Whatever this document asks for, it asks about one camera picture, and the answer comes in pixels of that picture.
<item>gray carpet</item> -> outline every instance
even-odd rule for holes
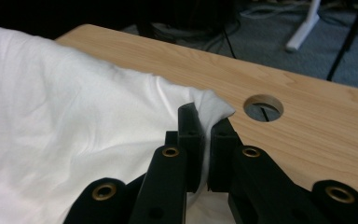
[[[250,10],[270,3],[249,3],[238,11]],[[272,4],[274,7],[287,7]],[[259,63],[309,77],[326,79],[356,16],[356,10],[341,7],[321,7],[318,21],[309,36],[296,52],[287,52],[286,42],[295,33],[307,15],[308,6],[296,7],[277,15],[269,11],[252,13],[252,16],[270,15],[268,19],[247,19],[238,16],[238,22],[226,27],[233,51],[239,60]],[[211,38],[182,38],[181,33],[163,24],[154,24],[165,35],[177,36],[176,44],[193,49],[208,50],[212,53],[232,57],[223,34]],[[137,35],[136,27],[131,26],[123,32]],[[333,81],[358,88],[358,35],[333,77]]]

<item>grommet ring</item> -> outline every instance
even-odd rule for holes
[[[247,156],[247,157],[252,157],[252,158],[256,158],[256,157],[259,157],[261,155],[260,152],[257,149],[251,148],[251,147],[244,148],[242,150],[242,154]]]
[[[327,195],[340,203],[354,203],[354,196],[344,188],[328,186],[325,188]]]
[[[162,150],[162,155],[165,157],[175,157],[179,155],[179,150],[176,147],[167,147]]]
[[[92,198],[95,201],[105,201],[113,197],[117,192],[116,185],[113,183],[101,184],[92,191]]]

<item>white metal leg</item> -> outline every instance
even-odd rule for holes
[[[312,0],[310,2],[310,10],[308,11],[307,18],[286,44],[287,50],[296,51],[300,48],[302,42],[305,40],[305,38],[315,26],[316,22],[319,20],[318,9],[320,4],[321,0]]]

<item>light wood surface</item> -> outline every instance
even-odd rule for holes
[[[235,107],[232,125],[300,186],[335,179],[358,190],[358,89],[255,63],[83,25],[57,39],[118,66],[214,90]],[[282,103],[272,122],[250,119],[244,102],[258,94]]]

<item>white towel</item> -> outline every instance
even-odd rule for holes
[[[123,69],[0,28],[0,223],[62,223],[92,181],[142,175],[177,108],[194,102],[206,135],[234,113],[213,91]],[[188,195],[187,223],[232,223],[227,195]]]

